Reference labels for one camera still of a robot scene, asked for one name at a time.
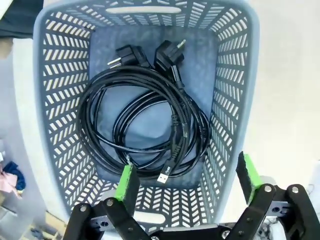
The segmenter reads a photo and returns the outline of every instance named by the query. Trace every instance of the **cable bundle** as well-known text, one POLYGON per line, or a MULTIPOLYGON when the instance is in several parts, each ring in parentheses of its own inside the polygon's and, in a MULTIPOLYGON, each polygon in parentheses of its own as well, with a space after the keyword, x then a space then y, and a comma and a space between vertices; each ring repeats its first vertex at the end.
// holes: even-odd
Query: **cable bundle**
MULTIPOLYGON (((141 53, 140 56, 144 56, 144 63, 148 62, 144 54, 141 53)), ((157 179, 165 183, 168 177, 179 177, 188 173, 205 154, 210 139, 209 121, 184 91, 179 70, 173 65, 176 64, 175 61, 170 63, 169 69, 165 68, 166 72, 163 72, 162 68, 161 73, 156 71, 159 69, 156 60, 155 69, 138 64, 118 63, 117 67, 105 70, 91 80, 78 104, 76 127, 87 153, 107 172, 120 176, 125 165, 130 162, 137 168, 140 178, 157 179), (112 139, 106 139, 98 131, 98 112, 108 89, 118 86, 138 86, 146 88, 147 91, 120 112, 112 129, 112 139), (144 110, 165 102, 171 109, 169 139, 148 148, 126 146, 126 135, 133 120, 144 110), (119 160, 110 156, 101 143, 113 147, 119 160), (182 163, 193 149, 195 157, 182 163), (170 157, 164 161, 168 151, 170 157), (153 158, 139 164, 134 154, 149 154, 153 158)))

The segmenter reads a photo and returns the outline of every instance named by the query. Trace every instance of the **black cord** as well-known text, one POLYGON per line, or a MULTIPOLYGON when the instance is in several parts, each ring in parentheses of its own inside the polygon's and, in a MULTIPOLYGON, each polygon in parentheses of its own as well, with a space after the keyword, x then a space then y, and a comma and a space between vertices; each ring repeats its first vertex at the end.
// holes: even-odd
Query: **black cord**
POLYGON ((119 66, 96 75, 79 100, 76 126, 87 153, 96 164, 109 173, 121 175, 129 157, 137 168, 138 176, 143 179, 157 178, 167 163, 172 166, 170 177, 188 173, 205 154, 210 140, 209 121, 195 101, 170 79, 141 66, 119 66), (121 111, 112 129, 112 139, 106 139, 98 131, 98 112, 105 93, 109 88, 117 86, 139 86, 148 91, 136 97, 121 111), (170 138, 147 148, 126 146, 127 131, 133 120, 144 110, 165 102, 172 112, 170 138), (110 156, 101 143, 113 147, 119 161, 110 156), (182 163, 194 148, 195 157, 182 163), (169 159, 164 164, 156 164, 168 151, 171 153, 169 159), (153 158, 139 164, 134 154, 150 154, 153 158))

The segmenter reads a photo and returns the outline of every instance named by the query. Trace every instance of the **basket bottom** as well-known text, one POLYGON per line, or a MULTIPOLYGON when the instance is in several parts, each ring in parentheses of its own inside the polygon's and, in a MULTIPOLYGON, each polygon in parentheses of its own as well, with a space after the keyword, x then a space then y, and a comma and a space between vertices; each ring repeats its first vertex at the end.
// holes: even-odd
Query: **basket bottom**
MULTIPOLYGON (((186 92, 195 100, 209 118, 213 101, 218 42, 212 31, 173 26, 112 26, 98 28, 90 40, 89 77, 107 69, 107 63, 117 58, 115 49, 127 44, 142 46, 152 64, 156 48, 164 41, 181 42, 186 39, 184 61, 180 74, 186 92)), ((104 96, 99 115, 98 130, 111 139, 112 128, 120 111, 133 98, 146 89, 133 86, 110 88, 104 96)), ((126 142, 130 147, 149 147, 167 140, 171 131, 171 110, 166 103, 155 105, 142 112, 130 125, 126 142)), ((113 148, 105 146, 117 159, 113 148)), ((194 157, 195 151, 184 161, 194 157)), ((195 188, 199 185, 203 161, 184 176, 169 178, 168 188, 195 188)), ((118 181, 119 177, 97 166, 100 178, 118 181)), ((144 186, 161 186, 155 180, 142 181, 144 186)))

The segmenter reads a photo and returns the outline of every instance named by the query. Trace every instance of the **gray plastic basket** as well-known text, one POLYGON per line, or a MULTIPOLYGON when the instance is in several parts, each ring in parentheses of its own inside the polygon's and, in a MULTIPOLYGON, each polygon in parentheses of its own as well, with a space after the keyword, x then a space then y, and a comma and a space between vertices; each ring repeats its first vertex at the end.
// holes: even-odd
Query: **gray plastic basket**
MULTIPOLYGON (((40 128, 65 207, 70 211, 78 203, 97 204, 105 191, 117 187, 117 181, 97 174, 77 136, 75 118, 89 74, 95 72, 90 69, 89 73, 94 56, 93 35, 102 28, 120 31, 128 26, 163 26, 172 32, 200 29, 217 40, 216 62, 211 67, 215 66, 215 76, 210 76, 214 82, 209 118, 212 139, 200 168, 200 182, 192 188, 141 186, 136 203, 137 211, 165 217, 162 224, 142 223, 148 232, 165 226, 217 223, 235 177, 257 71, 259 21, 241 0, 61 1, 41 11, 33 36, 35 84, 42 113, 40 128), (106 11, 112 8, 126 13, 106 11)), ((116 39, 106 37, 104 41, 112 45, 116 39)), ((107 56, 103 61, 113 57, 107 56)), ((206 59, 206 54, 197 57, 196 60, 206 59)))

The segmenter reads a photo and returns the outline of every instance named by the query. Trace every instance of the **power cord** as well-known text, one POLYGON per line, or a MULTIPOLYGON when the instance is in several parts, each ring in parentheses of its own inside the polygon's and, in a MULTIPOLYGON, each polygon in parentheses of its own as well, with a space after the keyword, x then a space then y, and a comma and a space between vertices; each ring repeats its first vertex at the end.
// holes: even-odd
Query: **power cord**
POLYGON ((160 64, 161 72, 152 68, 141 47, 126 45, 118 48, 116 52, 120 59, 108 63, 119 62, 117 66, 93 77, 86 87, 78 105, 77 131, 87 153, 107 172, 121 175, 130 159, 140 178, 157 178, 166 183, 168 177, 179 177, 191 171, 204 156, 210 140, 210 125, 204 112, 184 90, 176 65, 184 59, 182 46, 181 43, 165 41, 156 49, 154 65, 157 69, 160 64), (139 86, 148 90, 121 111, 112 129, 112 139, 106 139, 98 131, 98 112, 106 91, 116 86, 139 86), (171 108, 169 139, 148 148, 126 146, 126 135, 133 120, 146 109, 165 102, 171 108), (115 149, 119 161, 107 153, 102 143, 115 149), (195 157, 182 163, 193 149, 195 157), (170 157, 159 164, 167 152, 170 157), (150 154, 153 158, 139 164, 134 154, 150 154))

